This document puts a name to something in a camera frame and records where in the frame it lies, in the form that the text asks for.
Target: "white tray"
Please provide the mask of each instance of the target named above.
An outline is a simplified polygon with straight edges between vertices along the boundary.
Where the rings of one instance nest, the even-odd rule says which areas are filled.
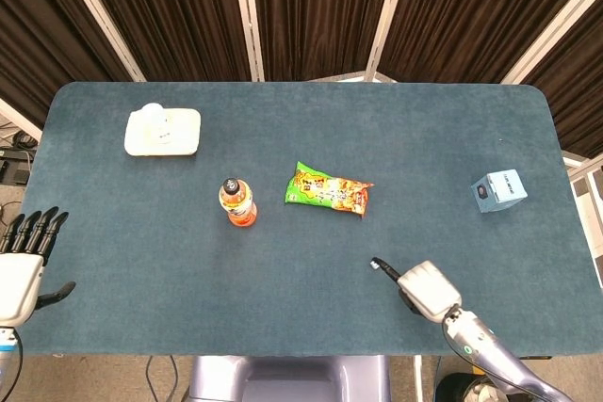
[[[165,108],[171,139],[158,143],[145,127],[144,114],[130,114],[125,128],[123,147],[130,155],[191,155],[199,147],[201,114],[192,108]]]

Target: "bottle cap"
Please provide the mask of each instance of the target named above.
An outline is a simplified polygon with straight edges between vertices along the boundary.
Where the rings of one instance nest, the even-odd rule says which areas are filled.
[[[236,178],[228,178],[226,181],[224,181],[222,187],[228,195],[235,195],[240,189],[238,186],[238,180]]]

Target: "white frame pole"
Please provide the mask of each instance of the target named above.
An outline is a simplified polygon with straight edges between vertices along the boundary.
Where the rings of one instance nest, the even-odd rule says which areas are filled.
[[[415,375],[416,402],[423,402],[423,357],[421,355],[413,356],[413,366]]]
[[[252,81],[264,82],[264,61],[255,0],[238,0]]]
[[[117,54],[117,57],[122,62],[125,70],[128,71],[134,82],[146,82],[146,77],[142,73],[134,56],[130,52],[128,45],[125,43],[122,34],[111,19],[108,11],[105,8],[102,0],[83,0],[88,7],[88,10],[96,20],[103,33],[105,34],[109,44]]]
[[[595,0],[568,0],[500,83],[521,84],[594,2]]]
[[[15,110],[14,107],[12,107],[2,98],[0,98],[0,114],[2,114],[3,117],[6,117],[7,120],[12,122],[19,129],[30,134],[38,142],[40,142],[41,129],[36,126],[33,122],[28,120],[26,117],[24,117],[17,110]]]
[[[572,189],[572,195],[574,195],[574,202],[576,203],[576,207],[578,208],[578,217],[580,219],[580,224],[582,225],[582,230],[584,231],[584,235],[586,237],[586,242],[588,244],[588,247],[591,251],[591,259],[593,260],[593,267],[595,268],[595,274],[596,274],[596,278],[599,281],[599,286],[601,286],[601,288],[603,289],[603,281],[601,280],[601,274],[599,272],[599,267],[596,264],[596,258],[593,255],[593,249],[591,249],[591,243],[588,239],[588,234],[587,234],[587,218],[585,217],[585,213],[583,212],[582,209],[579,208],[579,197],[576,194],[576,188],[574,187],[574,183],[570,184],[570,187]]]
[[[598,190],[596,188],[594,171],[589,171],[584,180],[586,181],[586,187],[588,188],[588,194],[591,197],[591,202],[595,208],[596,223],[598,224],[599,231],[603,233],[603,200],[599,197]]]
[[[584,160],[578,168],[570,169],[567,174],[570,182],[574,183],[578,179],[586,177],[589,172],[597,171],[601,166],[603,166],[603,153],[594,159]]]
[[[373,40],[373,46],[368,55],[367,71],[365,72],[365,81],[367,82],[372,82],[375,78],[375,73],[379,66],[379,60],[381,60],[383,47],[387,40],[387,34],[389,33],[389,27],[392,24],[398,1],[399,0],[383,0],[381,16],[375,32],[375,39]]]
[[[562,151],[563,162],[567,167],[571,169],[579,168],[584,161],[586,161],[586,157],[582,157],[581,155],[572,154],[568,151]]]

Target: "white cup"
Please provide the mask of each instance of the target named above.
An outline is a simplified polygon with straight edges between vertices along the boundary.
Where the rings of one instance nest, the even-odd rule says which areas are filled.
[[[140,112],[149,137],[155,143],[169,143],[171,140],[170,122],[163,106],[158,103],[145,105]]]

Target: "black cable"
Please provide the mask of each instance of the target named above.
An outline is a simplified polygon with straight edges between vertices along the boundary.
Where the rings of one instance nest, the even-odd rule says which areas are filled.
[[[0,223],[2,223],[4,226],[8,226],[4,222],[4,208],[10,204],[15,204],[15,203],[21,203],[21,202],[20,201],[9,201],[9,202],[5,202],[4,204],[0,205]]]
[[[190,387],[188,387],[187,390],[185,391],[185,393],[182,394],[182,399],[180,399],[180,402],[187,402],[189,394],[190,394]]]
[[[444,317],[444,321],[442,322],[442,334],[444,335],[444,339],[446,339],[446,342],[448,343],[448,346],[452,349],[452,351],[454,353],[456,353],[456,355],[461,358],[464,362],[468,362],[470,365],[477,367],[478,369],[480,369],[482,372],[484,372],[486,375],[488,376],[492,376],[504,383],[507,383],[508,385],[513,386],[514,388],[518,389],[519,391],[523,391],[526,394],[531,395],[532,397],[536,397],[537,400],[542,400],[544,402],[554,402],[553,400],[549,399],[548,397],[542,397],[541,395],[538,395],[537,393],[535,393],[532,390],[529,390],[528,388],[525,388],[521,385],[517,385],[515,383],[513,383],[512,381],[506,379],[505,377],[501,377],[499,374],[497,374],[496,372],[487,370],[483,367],[481,367],[480,365],[476,364],[475,362],[469,360],[465,355],[462,355],[457,349],[456,349],[456,345],[453,344],[449,337],[448,334],[446,333],[446,319],[448,319],[450,317],[450,314],[455,311],[455,308],[458,308],[459,305],[454,305],[454,307],[452,309],[450,309],[450,311],[448,311],[448,313],[446,314],[446,316]]]
[[[0,137],[0,140],[4,141],[8,145],[10,145],[9,149],[12,150],[12,151],[23,151],[22,149],[17,148],[12,141],[8,141],[4,137]]]
[[[153,383],[151,383],[151,379],[149,378],[149,367],[151,366],[151,362],[153,361],[154,356],[151,355],[149,357],[149,360],[147,361],[147,369],[145,371],[145,376],[147,378],[147,384],[149,385],[149,389],[151,390],[151,394],[153,395],[153,400],[155,402],[159,402],[159,399],[157,398],[157,394],[155,393],[155,389],[153,388]]]
[[[17,381],[19,381],[19,377],[21,376],[21,369],[23,368],[23,341],[21,341],[21,336],[19,336],[19,333],[17,332],[16,329],[12,329],[12,334],[14,335],[15,339],[17,340],[17,347],[19,348],[19,367],[17,368],[17,375],[15,376],[15,379],[12,381],[12,385],[10,385],[8,392],[5,394],[4,398],[0,402],[8,401],[8,397],[12,394],[12,391],[15,389],[15,386],[17,386]]]
[[[147,367],[146,367],[144,374],[145,374],[145,377],[147,378],[147,384],[149,385],[151,394],[153,395],[153,400],[155,402],[159,402],[159,398],[157,397],[157,393],[155,392],[155,388],[153,386],[153,383],[151,382],[151,378],[149,377],[149,368],[151,367],[151,362],[153,361],[154,357],[155,357],[154,355],[151,355],[149,357],[149,360],[147,361]],[[176,393],[176,389],[178,388],[178,379],[179,379],[178,366],[176,365],[176,361],[173,358],[173,355],[170,355],[170,361],[171,361],[171,366],[173,367],[174,382],[173,382],[173,386],[171,387],[171,391],[168,394],[168,398],[166,399],[166,402],[172,402],[174,394]]]
[[[12,146],[21,150],[32,150],[38,145],[38,141],[30,134],[24,131],[17,131],[12,136]]]
[[[170,394],[168,395],[168,398],[166,399],[166,402],[171,402],[171,400],[173,399],[173,396],[176,393],[176,388],[178,388],[178,366],[176,366],[176,361],[173,358],[173,355],[170,355],[170,360],[171,360],[171,366],[173,367],[174,378],[173,378],[173,386],[171,387],[171,391],[170,391]]]

